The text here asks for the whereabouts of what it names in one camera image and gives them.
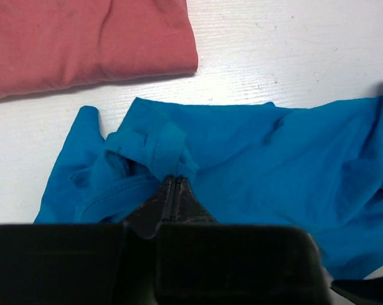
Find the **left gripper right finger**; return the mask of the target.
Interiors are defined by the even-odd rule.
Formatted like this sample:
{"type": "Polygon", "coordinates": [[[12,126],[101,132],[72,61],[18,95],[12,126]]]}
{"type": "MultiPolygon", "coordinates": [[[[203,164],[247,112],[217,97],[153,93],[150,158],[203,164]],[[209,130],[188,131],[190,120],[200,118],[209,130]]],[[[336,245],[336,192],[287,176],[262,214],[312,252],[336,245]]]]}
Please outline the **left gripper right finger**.
{"type": "Polygon", "coordinates": [[[173,221],[184,224],[217,223],[214,217],[195,198],[189,180],[183,176],[176,179],[173,221]]]}

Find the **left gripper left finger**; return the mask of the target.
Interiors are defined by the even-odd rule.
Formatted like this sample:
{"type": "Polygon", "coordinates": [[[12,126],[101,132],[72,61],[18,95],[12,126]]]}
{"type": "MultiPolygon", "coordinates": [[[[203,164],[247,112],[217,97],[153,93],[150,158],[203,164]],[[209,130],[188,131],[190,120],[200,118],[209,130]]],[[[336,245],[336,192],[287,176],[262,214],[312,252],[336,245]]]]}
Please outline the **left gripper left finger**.
{"type": "Polygon", "coordinates": [[[175,177],[165,178],[148,200],[124,218],[124,225],[139,238],[154,237],[161,223],[171,218],[175,187],[175,177]]]}

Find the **blue t-shirt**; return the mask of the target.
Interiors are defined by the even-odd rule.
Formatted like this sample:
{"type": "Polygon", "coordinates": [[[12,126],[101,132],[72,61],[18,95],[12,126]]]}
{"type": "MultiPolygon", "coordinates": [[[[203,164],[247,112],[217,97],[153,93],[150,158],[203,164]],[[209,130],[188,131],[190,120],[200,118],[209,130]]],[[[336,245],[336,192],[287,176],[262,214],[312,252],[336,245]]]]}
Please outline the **blue t-shirt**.
{"type": "Polygon", "coordinates": [[[35,222],[118,222],[169,175],[220,222],[304,229],[334,278],[383,266],[383,95],[311,109],[136,98],[106,137],[84,106],[35,222]]]}

